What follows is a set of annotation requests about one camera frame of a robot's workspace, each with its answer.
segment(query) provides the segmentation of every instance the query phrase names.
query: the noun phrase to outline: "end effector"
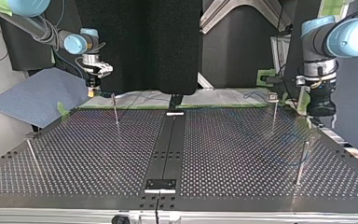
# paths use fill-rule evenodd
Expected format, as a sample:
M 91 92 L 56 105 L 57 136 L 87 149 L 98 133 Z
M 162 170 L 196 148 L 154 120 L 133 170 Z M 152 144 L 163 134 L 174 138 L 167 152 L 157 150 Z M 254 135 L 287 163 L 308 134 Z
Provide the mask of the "end effector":
M 334 16 L 307 21 L 302 27 L 304 74 L 297 86 L 308 87 L 308 115 L 330 117 L 337 113 L 331 94 L 337 85 L 337 58 L 358 57 L 358 18 L 336 22 Z
M 95 29 L 81 29 L 80 35 L 68 35 L 63 41 L 63 47 L 72 54 L 82 54 L 82 68 L 89 74 L 86 85 L 89 97 L 94 97 L 100 90 L 101 78 L 109 76 L 113 67 L 100 60 L 99 50 L 104 43 L 99 43 L 98 31 Z

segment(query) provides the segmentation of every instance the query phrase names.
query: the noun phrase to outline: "metal bracket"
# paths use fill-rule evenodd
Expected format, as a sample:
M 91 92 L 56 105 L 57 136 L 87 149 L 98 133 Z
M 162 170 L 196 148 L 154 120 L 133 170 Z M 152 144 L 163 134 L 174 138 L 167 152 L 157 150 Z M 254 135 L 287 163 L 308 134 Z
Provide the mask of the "metal bracket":
M 201 73 L 199 73 L 198 82 L 206 91 L 212 91 L 214 89 L 214 86 Z
M 147 180 L 145 193 L 174 194 L 176 192 L 175 179 L 150 179 Z
M 231 10 L 236 7 L 250 6 L 257 9 L 275 27 L 278 26 L 282 6 L 278 0 L 214 0 L 200 21 L 201 31 L 206 35 Z M 282 13 L 279 31 L 291 24 L 286 13 Z

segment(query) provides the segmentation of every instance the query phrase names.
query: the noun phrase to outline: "metal rod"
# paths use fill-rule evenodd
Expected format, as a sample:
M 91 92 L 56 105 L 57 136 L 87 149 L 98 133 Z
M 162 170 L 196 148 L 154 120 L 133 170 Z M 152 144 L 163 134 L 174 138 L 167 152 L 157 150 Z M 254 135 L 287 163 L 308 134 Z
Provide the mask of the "metal rod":
M 276 118 L 277 118 L 278 102 L 279 102 L 279 101 L 277 101 L 277 102 L 275 103 L 274 122 L 275 122 L 275 120 L 276 120 Z
M 34 154 L 34 148 L 32 147 L 32 144 L 31 144 L 31 140 L 27 140 L 27 144 L 28 144 L 29 149 L 31 150 L 32 157 L 34 158 L 34 160 L 37 161 L 36 155 Z
M 111 97 L 112 97 L 113 109 L 115 110 L 116 124 L 118 124 L 118 114 L 117 114 L 116 96 L 115 96 L 114 93 L 112 93 Z
M 300 159 L 299 168 L 298 168 L 296 185 L 300 184 L 301 176 L 302 176 L 304 166 L 305 166 L 305 163 L 306 163 L 306 159 L 307 159 L 307 155 L 309 154 L 309 151 L 308 151 L 309 146 L 310 146 L 310 142 L 305 141 L 304 145 L 303 145 L 303 152 L 302 152 L 302 156 L 301 156 L 301 159 Z

